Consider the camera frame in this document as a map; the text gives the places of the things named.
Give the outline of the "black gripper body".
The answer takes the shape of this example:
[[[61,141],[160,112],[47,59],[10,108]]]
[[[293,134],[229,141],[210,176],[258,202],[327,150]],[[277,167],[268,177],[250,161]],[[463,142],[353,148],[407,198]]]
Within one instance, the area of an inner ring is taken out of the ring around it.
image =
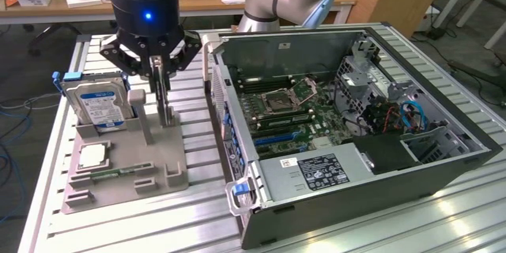
[[[161,56],[161,42],[182,28],[178,0],[110,0],[117,34],[145,37],[150,56]]]

